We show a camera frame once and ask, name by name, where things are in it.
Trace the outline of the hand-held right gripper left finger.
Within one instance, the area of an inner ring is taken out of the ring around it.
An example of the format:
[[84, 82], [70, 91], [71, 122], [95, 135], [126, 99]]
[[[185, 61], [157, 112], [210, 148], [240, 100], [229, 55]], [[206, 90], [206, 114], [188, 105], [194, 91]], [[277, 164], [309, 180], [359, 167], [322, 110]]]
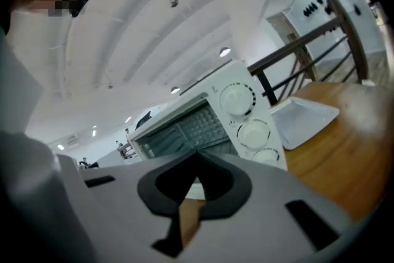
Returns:
[[58, 253], [72, 263], [198, 263], [197, 248], [182, 248], [178, 204], [147, 179], [183, 161], [78, 170], [58, 156]]

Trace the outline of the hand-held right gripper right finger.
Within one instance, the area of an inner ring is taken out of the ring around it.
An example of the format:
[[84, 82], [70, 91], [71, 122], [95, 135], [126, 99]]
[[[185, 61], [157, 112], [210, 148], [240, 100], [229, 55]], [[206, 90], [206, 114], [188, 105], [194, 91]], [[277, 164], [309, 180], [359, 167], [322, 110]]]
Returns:
[[231, 217], [203, 220], [185, 263], [329, 263], [352, 226], [333, 201], [282, 169], [232, 155], [210, 155], [243, 171], [251, 194]]

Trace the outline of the silver baking tray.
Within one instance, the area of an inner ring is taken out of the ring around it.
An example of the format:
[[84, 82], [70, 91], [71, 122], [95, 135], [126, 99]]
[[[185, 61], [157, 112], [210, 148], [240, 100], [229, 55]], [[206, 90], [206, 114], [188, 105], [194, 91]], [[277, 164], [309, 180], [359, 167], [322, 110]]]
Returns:
[[333, 122], [340, 110], [323, 103], [290, 97], [270, 109], [281, 143], [293, 150]]

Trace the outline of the brown wooden table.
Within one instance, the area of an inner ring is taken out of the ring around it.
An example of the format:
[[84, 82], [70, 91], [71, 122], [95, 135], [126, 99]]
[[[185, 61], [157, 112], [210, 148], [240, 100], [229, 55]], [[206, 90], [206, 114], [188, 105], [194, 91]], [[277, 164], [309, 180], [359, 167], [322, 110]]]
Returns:
[[394, 93], [383, 86], [310, 83], [296, 97], [340, 110], [316, 136], [286, 153], [288, 170], [358, 221], [372, 214], [394, 173]]

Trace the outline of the dark curved railing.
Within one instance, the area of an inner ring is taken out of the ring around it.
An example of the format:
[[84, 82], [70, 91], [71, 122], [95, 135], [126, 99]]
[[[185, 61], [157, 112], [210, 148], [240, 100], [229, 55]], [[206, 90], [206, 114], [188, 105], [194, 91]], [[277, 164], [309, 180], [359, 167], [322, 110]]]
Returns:
[[[347, 42], [349, 46], [349, 51], [345, 54], [344, 57], [337, 63], [327, 74], [325, 74], [321, 78], [321, 82], [326, 81], [330, 76], [332, 76], [341, 66], [342, 64], [351, 57], [353, 59], [353, 67], [350, 71], [344, 76], [341, 80], [342, 83], [345, 83], [347, 79], [353, 74], [357, 74], [357, 82], [362, 83], [362, 81], [368, 78], [368, 63], [366, 60], [366, 54], [364, 52], [360, 37], [356, 31], [356, 28], [345, 10], [344, 6], [340, 3], [339, 0], [328, 0], [328, 6], [333, 10], [333, 14], [335, 18], [322, 24], [318, 28], [310, 31], [304, 36], [301, 36], [284, 47], [278, 49], [272, 54], [264, 57], [263, 59], [257, 61], [248, 67], [251, 75], [256, 76], [260, 81], [263, 87], [262, 95], [268, 99], [268, 102], [271, 106], [276, 105], [282, 97], [277, 97], [275, 95], [275, 91], [279, 88], [282, 88], [282, 92], [286, 92], [286, 88], [289, 83], [296, 84], [298, 77], [300, 76], [302, 79], [300, 84], [303, 84], [305, 78], [307, 76], [312, 75], [312, 68], [317, 63], [322, 61], [325, 57], [327, 57], [337, 46], [342, 44], [344, 41]], [[336, 41], [333, 45], [327, 48], [322, 54], [320, 54], [316, 59], [300, 63], [300, 68], [296, 70], [292, 69], [291, 74], [280, 83], [272, 86], [264, 73], [264, 70], [268, 67], [278, 63], [280, 60], [285, 59], [287, 56], [296, 53], [296, 50], [305, 47], [310, 42], [316, 40], [320, 36], [327, 33], [329, 30], [338, 27], [344, 32], [344, 36]]]

